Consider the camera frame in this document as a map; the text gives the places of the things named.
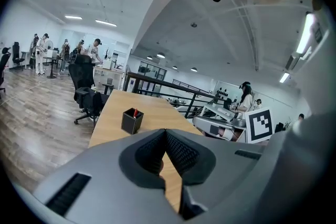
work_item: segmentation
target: black railing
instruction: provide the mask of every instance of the black railing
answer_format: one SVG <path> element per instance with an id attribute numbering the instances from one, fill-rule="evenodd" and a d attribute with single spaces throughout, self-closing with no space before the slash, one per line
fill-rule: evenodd
<path id="1" fill-rule="evenodd" d="M 182 86 L 182 87 L 185 87 L 185 88 L 187 88 L 187 89 L 194 90 L 194 91 L 198 91 L 198 92 L 202 92 L 202 93 L 209 94 L 208 92 L 203 91 L 203 90 L 201 90 L 200 88 L 191 86 L 190 84 L 184 83 L 184 82 L 182 82 L 182 81 L 180 81 L 180 80 L 173 79 L 173 84 L 175 84 L 175 85 L 179 85 L 179 86 Z"/>
<path id="2" fill-rule="evenodd" d="M 185 112 L 185 118 L 193 117 L 193 116 L 195 116 L 195 115 L 197 115 L 201 112 L 202 106 L 194 105 L 194 101 L 196 99 L 196 96 L 198 96 L 198 95 L 211 98 L 212 101 L 209 102 L 209 101 L 197 100 L 197 102 L 211 103 L 214 100 L 222 101 L 222 99 L 214 97 L 213 95 L 210 95 L 209 93 L 207 93 L 205 91 L 200 91 L 199 89 L 198 90 L 193 90 L 193 89 L 186 88 L 186 87 L 183 87 L 183 86 L 180 86 L 180 85 L 177 85 L 177 84 L 169 83 L 169 82 L 158 80 L 158 79 L 153 79 L 153 78 L 146 77 L 146 76 L 143 76 L 143 75 L 140 75 L 140 74 L 137 74 L 137 73 L 132 73 L 132 72 L 128 72 L 126 74 L 125 83 L 124 83 L 124 87 L 123 87 L 124 91 L 127 91 L 128 84 L 129 84 L 131 78 L 135 79 L 133 90 L 132 90 L 133 93 L 140 93 L 140 94 L 145 94 L 145 95 L 153 95 L 154 94 L 157 97 L 167 96 L 167 97 L 174 97 L 174 98 L 178 98 L 178 99 L 190 100 L 191 102 L 190 102 L 189 105 L 186 105 L 186 104 L 181 104 L 180 105 L 180 106 L 187 106 L 188 107 L 186 111 L 179 111 L 181 113 Z M 187 97 L 181 97 L 181 96 L 178 96 L 178 95 L 172 95 L 172 94 L 142 90 L 142 89 L 139 89 L 140 81 L 149 82 L 149 83 L 158 84 L 158 85 L 165 86 L 165 87 L 172 88 L 172 89 L 185 91 L 185 92 L 193 94 L 193 97 L 192 98 L 187 98 Z"/>

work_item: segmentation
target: long black hair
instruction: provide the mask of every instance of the long black hair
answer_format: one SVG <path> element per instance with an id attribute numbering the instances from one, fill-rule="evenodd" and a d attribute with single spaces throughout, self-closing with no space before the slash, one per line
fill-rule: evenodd
<path id="1" fill-rule="evenodd" d="M 251 90 L 251 85 L 250 84 L 246 84 L 243 87 L 245 87 L 245 90 L 243 91 L 243 95 L 241 96 L 240 103 L 242 103 L 244 101 L 246 95 L 248 95 L 248 94 L 252 95 L 252 90 Z"/>

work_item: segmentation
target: white ceiling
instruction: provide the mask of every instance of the white ceiling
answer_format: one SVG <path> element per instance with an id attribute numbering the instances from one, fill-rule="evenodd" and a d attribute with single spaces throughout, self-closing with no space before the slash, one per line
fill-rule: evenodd
<path id="1" fill-rule="evenodd" d="M 298 45 L 308 10 L 311 0 L 272 4 L 252 0 L 171 0 L 133 54 L 146 58 L 163 52 L 167 67 L 178 66 L 187 72 L 196 67 L 200 74 L 215 79 L 235 73 L 245 80 L 253 76 L 278 84 Z"/>

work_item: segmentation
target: pen holder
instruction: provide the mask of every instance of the pen holder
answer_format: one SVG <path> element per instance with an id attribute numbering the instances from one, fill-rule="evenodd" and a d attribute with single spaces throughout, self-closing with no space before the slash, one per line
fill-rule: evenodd
<path id="1" fill-rule="evenodd" d="M 131 108 L 125 111 L 122 115 L 121 128 L 129 133 L 135 134 L 141 126 L 143 113 L 138 110 L 137 116 L 134 118 L 135 109 Z"/>

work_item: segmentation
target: rectangular ceiling light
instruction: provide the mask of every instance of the rectangular ceiling light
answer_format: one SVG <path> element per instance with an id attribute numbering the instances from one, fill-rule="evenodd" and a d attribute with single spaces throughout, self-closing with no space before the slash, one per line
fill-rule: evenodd
<path id="1" fill-rule="evenodd" d="M 103 22 L 103 21 L 101 21 L 101 20 L 96 20 L 96 22 L 98 22 L 98 23 L 100 23 L 100 24 L 105 24 L 105 25 L 109 25 L 109 26 L 117 27 L 117 25 L 115 25 L 115 24 L 111 24 L 111 23 Z"/>
<path id="2" fill-rule="evenodd" d="M 282 78 L 280 79 L 280 83 L 284 83 L 285 80 L 288 78 L 288 76 L 289 76 L 289 73 L 283 74 Z"/>
<path id="3" fill-rule="evenodd" d="M 77 20 L 82 20 L 82 17 L 77 17 L 77 16 L 65 16 L 67 19 L 77 19 Z"/>
<path id="4" fill-rule="evenodd" d="M 305 27 L 303 29 L 298 49 L 296 50 L 299 54 L 304 52 L 310 38 L 310 28 L 314 24 L 314 15 L 312 13 L 306 15 L 306 21 L 304 24 Z"/>

